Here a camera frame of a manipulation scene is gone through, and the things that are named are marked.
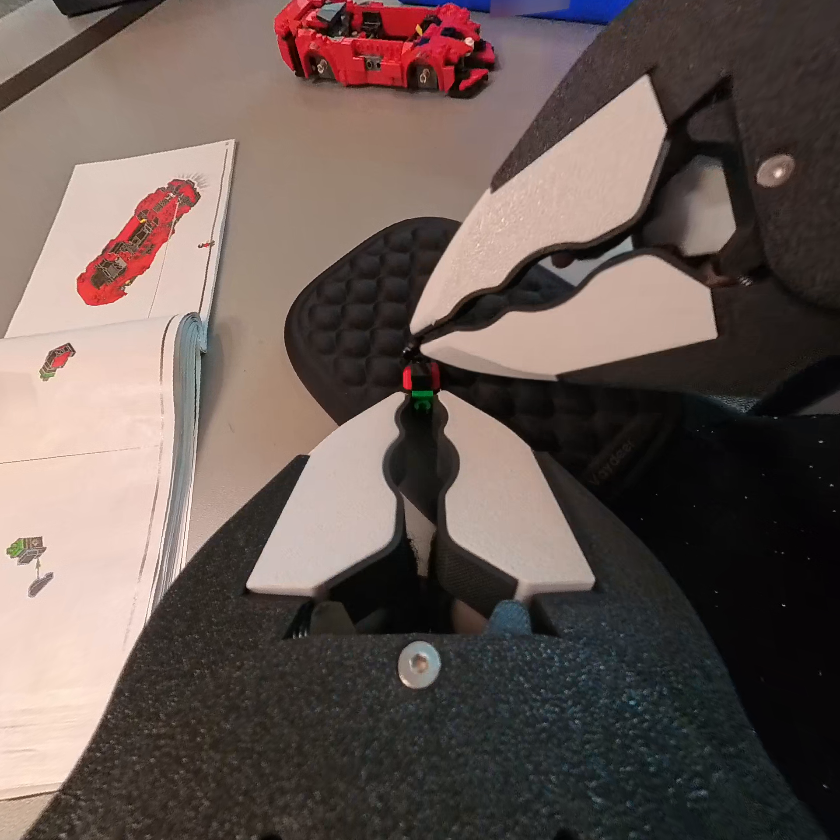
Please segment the red lego car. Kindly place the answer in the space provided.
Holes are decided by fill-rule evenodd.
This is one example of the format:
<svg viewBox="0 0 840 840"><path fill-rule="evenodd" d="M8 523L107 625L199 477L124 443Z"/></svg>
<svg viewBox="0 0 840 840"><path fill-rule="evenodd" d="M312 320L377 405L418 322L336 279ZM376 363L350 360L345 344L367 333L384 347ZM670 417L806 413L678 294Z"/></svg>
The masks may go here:
<svg viewBox="0 0 840 840"><path fill-rule="evenodd" d="M480 24L455 3L292 1L274 29L280 56L297 77L347 88L461 98L485 84L497 65Z"/></svg>

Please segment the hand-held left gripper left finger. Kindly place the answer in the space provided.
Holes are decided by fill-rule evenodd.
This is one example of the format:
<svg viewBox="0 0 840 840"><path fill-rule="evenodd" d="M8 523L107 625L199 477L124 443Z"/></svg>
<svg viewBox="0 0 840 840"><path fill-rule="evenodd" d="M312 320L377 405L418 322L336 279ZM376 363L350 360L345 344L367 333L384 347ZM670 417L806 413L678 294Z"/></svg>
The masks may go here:
<svg viewBox="0 0 840 840"><path fill-rule="evenodd" d="M393 393L311 451L248 577L248 593L394 601L413 589L398 488L405 405L404 394Z"/></svg>

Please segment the black quilted wrist rest pad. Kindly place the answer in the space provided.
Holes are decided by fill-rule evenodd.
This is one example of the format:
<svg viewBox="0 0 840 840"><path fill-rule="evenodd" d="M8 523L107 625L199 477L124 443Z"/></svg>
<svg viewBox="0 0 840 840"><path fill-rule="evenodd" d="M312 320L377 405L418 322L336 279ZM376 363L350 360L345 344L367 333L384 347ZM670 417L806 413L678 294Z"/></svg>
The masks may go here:
<svg viewBox="0 0 840 840"><path fill-rule="evenodd" d="M367 238L309 283L287 315L285 341L301 383L342 425L403 383L409 324L460 222L403 220ZM441 384L551 456L600 497L646 470L679 424L678 397L524 381L439 364Z"/></svg>

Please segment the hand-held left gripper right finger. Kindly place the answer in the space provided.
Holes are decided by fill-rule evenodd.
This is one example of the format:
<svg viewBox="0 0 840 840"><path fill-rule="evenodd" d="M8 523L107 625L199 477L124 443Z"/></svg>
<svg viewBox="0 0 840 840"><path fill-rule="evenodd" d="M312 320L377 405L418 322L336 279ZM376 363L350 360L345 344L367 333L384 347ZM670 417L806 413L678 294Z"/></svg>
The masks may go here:
<svg viewBox="0 0 840 840"><path fill-rule="evenodd" d="M460 397L438 400L442 586L462 602L590 591L595 575L531 448Z"/></svg>

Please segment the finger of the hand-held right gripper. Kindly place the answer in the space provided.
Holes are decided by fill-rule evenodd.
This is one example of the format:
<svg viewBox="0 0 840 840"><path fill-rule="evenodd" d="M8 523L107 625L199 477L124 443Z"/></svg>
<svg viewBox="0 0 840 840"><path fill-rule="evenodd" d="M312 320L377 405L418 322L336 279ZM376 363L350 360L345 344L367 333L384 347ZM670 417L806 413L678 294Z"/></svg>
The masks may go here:
<svg viewBox="0 0 840 840"><path fill-rule="evenodd" d="M466 371L550 381L717 337L711 289L649 253L597 270L551 308L507 311L485 327L424 341L420 350Z"/></svg>
<svg viewBox="0 0 840 840"><path fill-rule="evenodd" d="M411 334L503 287L531 258L556 247L599 245L627 231L651 203L667 132L646 74L504 185L486 190L429 277Z"/></svg>

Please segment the lego instruction booklet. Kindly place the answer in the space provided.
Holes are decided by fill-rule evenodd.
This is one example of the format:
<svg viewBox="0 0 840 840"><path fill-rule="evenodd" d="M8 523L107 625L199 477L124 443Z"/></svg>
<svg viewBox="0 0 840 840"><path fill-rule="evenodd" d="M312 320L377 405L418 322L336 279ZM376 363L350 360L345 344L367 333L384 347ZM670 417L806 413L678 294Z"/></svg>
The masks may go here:
<svg viewBox="0 0 840 840"><path fill-rule="evenodd" d="M236 150L77 165L2 337L2 800L65 782L186 566Z"/></svg>

